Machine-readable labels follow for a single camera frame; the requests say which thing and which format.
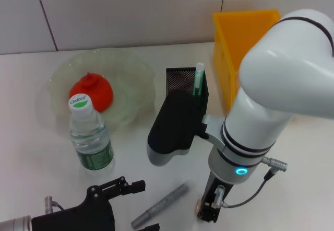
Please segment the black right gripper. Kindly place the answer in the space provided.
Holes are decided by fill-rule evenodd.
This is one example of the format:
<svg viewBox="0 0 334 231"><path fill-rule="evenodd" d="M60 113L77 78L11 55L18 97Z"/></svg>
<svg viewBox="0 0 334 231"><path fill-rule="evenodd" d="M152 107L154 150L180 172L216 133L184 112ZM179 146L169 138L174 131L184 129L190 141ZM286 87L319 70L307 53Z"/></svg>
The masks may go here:
<svg viewBox="0 0 334 231"><path fill-rule="evenodd" d="M224 199L232 187L233 184L221 181L211 172L201 199L199 219L207 223L215 223L219 216L219 210L215 208L224 207Z"/></svg>

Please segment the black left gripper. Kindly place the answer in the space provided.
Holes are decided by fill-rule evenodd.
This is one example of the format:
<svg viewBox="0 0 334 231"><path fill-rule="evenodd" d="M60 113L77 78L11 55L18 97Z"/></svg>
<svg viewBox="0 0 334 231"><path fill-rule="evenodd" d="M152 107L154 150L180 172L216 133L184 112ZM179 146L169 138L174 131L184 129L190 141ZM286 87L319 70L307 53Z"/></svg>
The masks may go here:
<svg viewBox="0 0 334 231"><path fill-rule="evenodd" d="M33 230L115 230L115 218L110 199L120 195L136 194L145 191L144 180L128 183L124 176L90 186L86 198L76 206L58 212L34 217ZM146 226L140 231L159 231L159 223Z"/></svg>

